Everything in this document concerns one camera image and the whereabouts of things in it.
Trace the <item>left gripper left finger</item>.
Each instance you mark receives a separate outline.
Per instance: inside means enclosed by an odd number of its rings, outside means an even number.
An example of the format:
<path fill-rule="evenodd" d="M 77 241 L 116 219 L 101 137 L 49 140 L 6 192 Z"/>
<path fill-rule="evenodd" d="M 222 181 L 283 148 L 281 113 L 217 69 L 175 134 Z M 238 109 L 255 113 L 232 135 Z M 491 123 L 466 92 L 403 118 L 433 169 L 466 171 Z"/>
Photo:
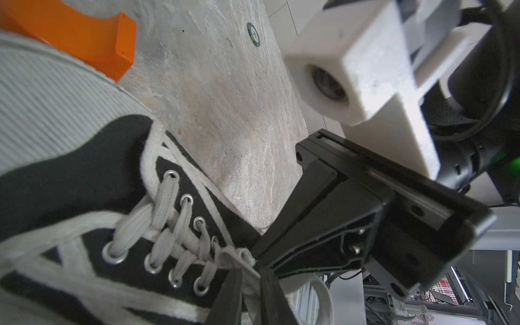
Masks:
<path fill-rule="evenodd" d="M 242 270 L 231 269 L 204 325 L 239 325 L 242 319 Z"/>

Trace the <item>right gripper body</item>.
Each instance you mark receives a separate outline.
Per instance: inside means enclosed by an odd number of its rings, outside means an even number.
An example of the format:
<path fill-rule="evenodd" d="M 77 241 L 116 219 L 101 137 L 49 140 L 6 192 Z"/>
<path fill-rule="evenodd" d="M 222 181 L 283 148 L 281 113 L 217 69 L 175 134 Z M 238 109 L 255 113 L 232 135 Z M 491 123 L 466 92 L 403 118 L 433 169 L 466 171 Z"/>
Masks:
<path fill-rule="evenodd" d="M 337 170 L 338 184 L 352 179 L 386 193 L 386 211 L 363 267 L 400 300 L 431 288 L 496 220 L 484 204 L 330 132 L 299 142 L 296 152 L 303 170 L 320 160 Z"/>

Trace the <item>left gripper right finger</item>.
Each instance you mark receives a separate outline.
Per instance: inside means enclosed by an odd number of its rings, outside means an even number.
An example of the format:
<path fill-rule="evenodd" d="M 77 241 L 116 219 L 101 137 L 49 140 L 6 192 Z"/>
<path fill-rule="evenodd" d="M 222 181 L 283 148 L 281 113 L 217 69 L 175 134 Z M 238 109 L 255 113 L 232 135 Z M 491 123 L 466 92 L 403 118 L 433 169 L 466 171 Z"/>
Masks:
<path fill-rule="evenodd" d="M 260 307 L 262 325 L 298 325 L 287 298 L 272 269 L 260 272 Z"/>

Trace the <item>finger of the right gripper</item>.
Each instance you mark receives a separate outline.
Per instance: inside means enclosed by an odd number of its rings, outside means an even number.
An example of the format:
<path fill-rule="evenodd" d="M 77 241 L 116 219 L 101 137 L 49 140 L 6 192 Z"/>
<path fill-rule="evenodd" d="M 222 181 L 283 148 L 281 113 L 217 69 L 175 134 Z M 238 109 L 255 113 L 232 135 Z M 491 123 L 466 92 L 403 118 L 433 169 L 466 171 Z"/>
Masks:
<path fill-rule="evenodd" d="M 385 192 L 371 191 L 352 179 L 341 182 L 274 241 L 257 269 L 288 278 L 361 268 L 385 211 Z"/>
<path fill-rule="evenodd" d="M 294 191 L 267 232 L 253 246 L 253 257 L 260 260 L 288 231 L 338 184 L 336 169 L 320 160 L 311 162 L 303 171 Z"/>

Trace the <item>black canvas sneaker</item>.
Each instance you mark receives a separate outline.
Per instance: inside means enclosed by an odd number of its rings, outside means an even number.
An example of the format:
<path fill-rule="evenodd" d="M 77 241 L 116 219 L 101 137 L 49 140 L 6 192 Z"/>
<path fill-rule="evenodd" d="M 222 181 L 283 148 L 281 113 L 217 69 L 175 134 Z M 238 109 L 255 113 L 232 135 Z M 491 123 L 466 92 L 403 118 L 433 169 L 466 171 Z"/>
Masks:
<path fill-rule="evenodd" d="M 130 93 L 1 33 L 1 323 L 204 324 L 259 232 Z"/>

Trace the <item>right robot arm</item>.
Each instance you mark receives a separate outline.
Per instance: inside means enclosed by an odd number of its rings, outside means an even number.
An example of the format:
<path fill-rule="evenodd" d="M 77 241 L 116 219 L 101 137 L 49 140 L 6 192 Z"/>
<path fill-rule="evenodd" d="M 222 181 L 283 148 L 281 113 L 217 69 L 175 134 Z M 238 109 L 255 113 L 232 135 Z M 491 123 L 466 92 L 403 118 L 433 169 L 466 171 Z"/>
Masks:
<path fill-rule="evenodd" d="M 519 2 L 329 1 L 287 47 L 303 100 L 338 122 L 299 142 L 301 176 L 253 247 L 279 279 L 367 269 L 394 297 L 432 287 L 519 202 Z"/>

